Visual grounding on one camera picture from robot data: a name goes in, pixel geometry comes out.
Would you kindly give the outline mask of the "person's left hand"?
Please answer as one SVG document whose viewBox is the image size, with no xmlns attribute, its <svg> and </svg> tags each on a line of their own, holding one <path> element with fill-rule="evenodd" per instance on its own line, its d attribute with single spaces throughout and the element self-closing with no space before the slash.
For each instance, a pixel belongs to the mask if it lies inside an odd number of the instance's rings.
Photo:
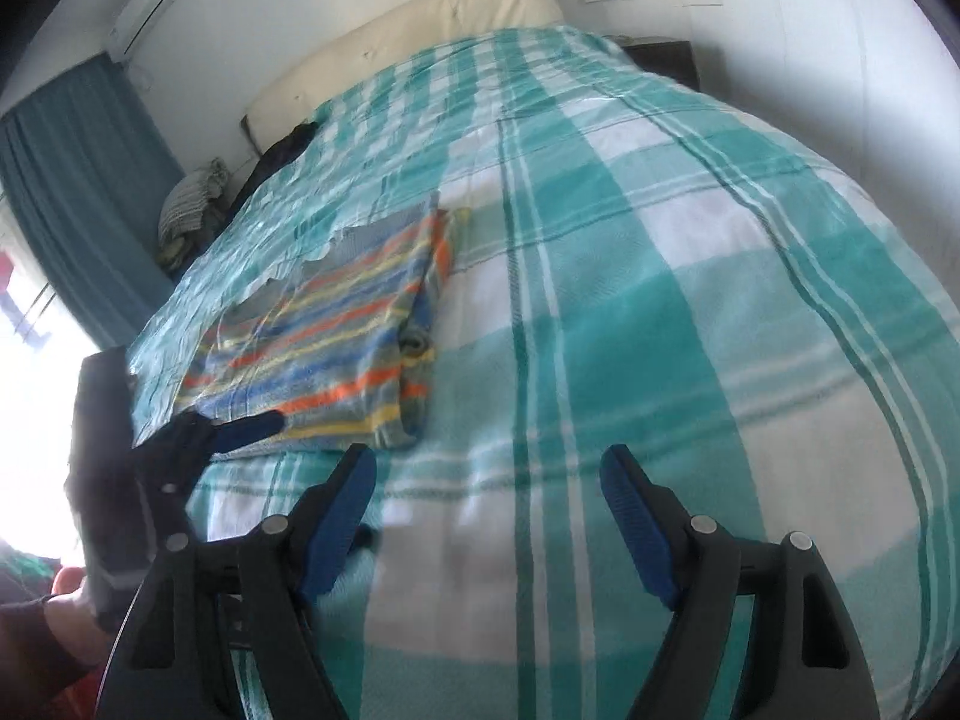
<svg viewBox="0 0 960 720">
<path fill-rule="evenodd" d="M 44 601 L 44 619 L 53 639 L 83 667 L 99 667 L 106 661 L 114 635 L 99 628 L 85 569 L 62 567 L 57 572 L 52 596 Z"/>
</svg>

